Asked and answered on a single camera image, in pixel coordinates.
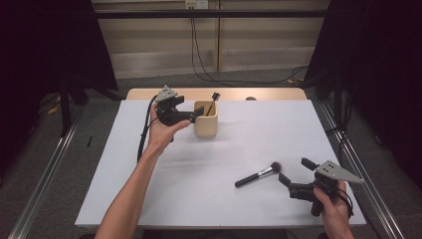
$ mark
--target human arm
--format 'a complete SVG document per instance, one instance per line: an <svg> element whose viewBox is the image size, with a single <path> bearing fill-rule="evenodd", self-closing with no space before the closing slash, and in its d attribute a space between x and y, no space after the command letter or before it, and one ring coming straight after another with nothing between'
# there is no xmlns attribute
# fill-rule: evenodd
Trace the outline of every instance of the human arm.
<svg viewBox="0 0 422 239"><path fill-rule="evenodd" d="M346 197L345 183L338 182L339 193ZM315 187L314 195L322 203L322 222L329 239L352 239L353 235L348 224L348 208L343 200L331 200L321 189Z"/></svg>
<svg viewBox="0 0 422 239"><path fill-rule="evenodd" d="M170 144L174 134L190 125L183 120L167 126L157 119L156 104L150 111L149 141L129 179L109 206L96 238L133 238L143 200L155 163Z"/></svg>

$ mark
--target makeup brush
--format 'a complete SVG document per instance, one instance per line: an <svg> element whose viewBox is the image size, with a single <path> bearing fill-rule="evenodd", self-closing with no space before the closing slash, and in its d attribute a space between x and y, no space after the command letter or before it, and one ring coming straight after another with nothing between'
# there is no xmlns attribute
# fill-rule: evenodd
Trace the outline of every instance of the makeup brush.
<svg viewBox="0 0 422 239"><path fill-rule="evenodd" d="M266 169L264 169L264 170L262 170L258 173L255 173L253 175L250 175L249 177L246 177L246 178L244 178L240 181L237 181L235 183L235 186L236 187L243 186L248 182L259 179L260 177L263 177L263 176L270 174L272 172L280 172L281 170L282 170L282 165L279 164L278 162L273 162L270 167L267 167Z"/></svg>

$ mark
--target gray carpet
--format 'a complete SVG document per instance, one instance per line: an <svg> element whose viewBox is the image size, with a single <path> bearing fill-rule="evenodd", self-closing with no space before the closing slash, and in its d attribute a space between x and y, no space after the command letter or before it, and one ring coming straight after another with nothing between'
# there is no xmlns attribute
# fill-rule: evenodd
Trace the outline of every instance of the gray carpet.
<svg viewBox="0 0 422 239"><path fill-rule="evenodd" d="M249 71L211 74L214 79L229 81L273 82L289 76L291 71ZM304 72L297 74L302 78ZM195 75L154 77L146 79L119 80L119 92L125 96L133 88L203 88L226 87L225 85L206 82ZM226 82L233 87L292 87L295 84L287 82L275 84L253 84ZM80 207L85 197L98 161L117 113L119 103L87 91L90 101L85 107L72 106L73 115L83 111L69 148L58 167L54 180L47 190L40 210L38 211L28 238L80 238L89 237L88 229L74 225ZM314 100L316 111L320 115L322 125L329 129L319 102L315 97L315 89L306 89L309 99ZM32 192L37 186L44 169L49 163L61 133L60 110L53 115L42 113L37 121L34 132L27 144L22 148L19 157L11 165L3 177L0 188L0 238L7 238L19 218ZM397 166L388 148L375 141L375 133L358 109L353 108L347 127L347 136L359 155L365 169L384 198L387 206L396 218L405 238L420 238L422 225L422 192L412 183L407 175ZM328 134L333 149L337 152L338 141L333 134ZM364 195L362 188L355 187L356 197L373 227L381 238L389 238L383 232L376 212ZM355 227L352 229L356 238L377 238L372 227ZM298 228L288 231L289 238L317 238L322 231L320 227Z"/></svg>

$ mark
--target table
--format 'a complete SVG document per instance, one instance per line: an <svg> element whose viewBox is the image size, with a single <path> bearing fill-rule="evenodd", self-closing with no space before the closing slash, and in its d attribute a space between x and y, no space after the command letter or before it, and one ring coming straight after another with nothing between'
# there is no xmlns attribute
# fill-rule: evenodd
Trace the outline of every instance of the table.
<svg viewBox="0 0 422 239"><path fill-rule="evenodd" d="M214 138L197 138L193 127L180 131L157 161L139 219L142 228L286 228L321 225L311 204L291 199L270 175L242 188L235 181L279 161L292 182L314 174L302 156L322 164L336 161L314 107L299 89L173 89L193 100L221 94L219 129ZM130 91L122 102L76 225L96 228L136 164L139 133L149 101L160 89ZM254 97L264 101L243 101ZM353 195L350 224L365 224Z"/></svg>

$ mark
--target beige cup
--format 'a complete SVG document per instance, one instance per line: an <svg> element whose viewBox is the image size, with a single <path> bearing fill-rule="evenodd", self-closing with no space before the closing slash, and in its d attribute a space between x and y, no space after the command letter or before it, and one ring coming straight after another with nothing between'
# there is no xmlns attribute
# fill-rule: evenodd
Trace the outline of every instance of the beige cup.
<svg viewBox="0 0 422 239"><path fill-rule="evenodd" d="M196 110L200 107L204 107L204 115L196 118L194 130L195 135L200 137L212 137L217 134L218 124L218 109L216 102L212 101L198 101L193 105L193 109Z"/></svg>

